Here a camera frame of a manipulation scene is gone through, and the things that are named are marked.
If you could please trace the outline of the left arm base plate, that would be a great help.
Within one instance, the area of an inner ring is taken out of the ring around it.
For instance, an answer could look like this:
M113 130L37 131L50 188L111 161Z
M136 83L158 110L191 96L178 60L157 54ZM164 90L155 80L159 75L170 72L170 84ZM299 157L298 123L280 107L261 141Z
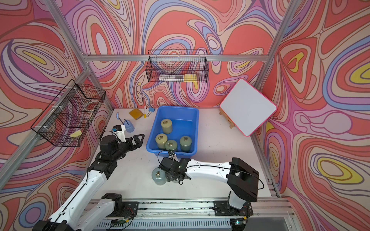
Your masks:
M114 210L111 214L108 215L108 217L136 217L138 212L138 205L138 202L132 201L115 202Z

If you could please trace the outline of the yellow-green tea canister back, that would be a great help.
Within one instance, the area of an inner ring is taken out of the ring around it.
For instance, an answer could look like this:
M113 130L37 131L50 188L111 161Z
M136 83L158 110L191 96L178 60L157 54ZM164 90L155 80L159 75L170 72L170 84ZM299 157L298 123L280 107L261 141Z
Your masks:
M161 121L161 127L165 134L170 134L173 131L172 121L170 119L163 119Z

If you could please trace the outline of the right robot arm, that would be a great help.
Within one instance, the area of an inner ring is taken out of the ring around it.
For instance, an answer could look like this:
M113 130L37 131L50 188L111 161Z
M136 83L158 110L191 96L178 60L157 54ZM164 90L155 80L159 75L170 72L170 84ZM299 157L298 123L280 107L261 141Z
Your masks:
M254 203L258 199L260 174L237 157L223 163L201 162L190 158L178 161L165 157L159 163L158 172L167 182L179 184L184 180L198 178L226 183L231 189L228 205L237 210L241 210L246 202Z

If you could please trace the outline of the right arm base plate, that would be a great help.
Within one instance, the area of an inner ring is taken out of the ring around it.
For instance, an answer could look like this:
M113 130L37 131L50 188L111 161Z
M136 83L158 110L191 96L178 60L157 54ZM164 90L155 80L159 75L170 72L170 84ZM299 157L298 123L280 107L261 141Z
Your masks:
M253 209L250 202L245 202L242 209L233 208L227 201L214 201L213 210L216 216L244 216L253 215Z

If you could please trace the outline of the blue plastic basket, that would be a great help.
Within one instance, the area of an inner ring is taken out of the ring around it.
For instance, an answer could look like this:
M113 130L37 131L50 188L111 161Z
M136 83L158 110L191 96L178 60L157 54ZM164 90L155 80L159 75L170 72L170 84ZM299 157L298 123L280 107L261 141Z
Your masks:
M156 136L163 133L161 122L164 119L172 122L172 132L167 134L167 138L177 142L177 157L192 158L198 151L199 110L181 106L161 106L157 109L146 149L160 157L165 156L165 153L158 147ZM188 152L183 152L180 148L180 139L184 136L189 136L192 141Z

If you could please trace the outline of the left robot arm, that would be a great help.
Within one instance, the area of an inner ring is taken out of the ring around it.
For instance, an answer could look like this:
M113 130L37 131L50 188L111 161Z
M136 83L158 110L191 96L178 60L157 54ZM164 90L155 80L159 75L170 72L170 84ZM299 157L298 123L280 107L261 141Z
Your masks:
M92 197L105 184L128 152L135 151L143 145L144 134L134 135L122 141L117 135L102 137L99 153L89 166L85 177L72 195L47 220L39 220L34 231L92 231L103 219L110 215L122 215L134 212L126 207L122 196L117 193L105 194L99 203L86 214L83 214Z

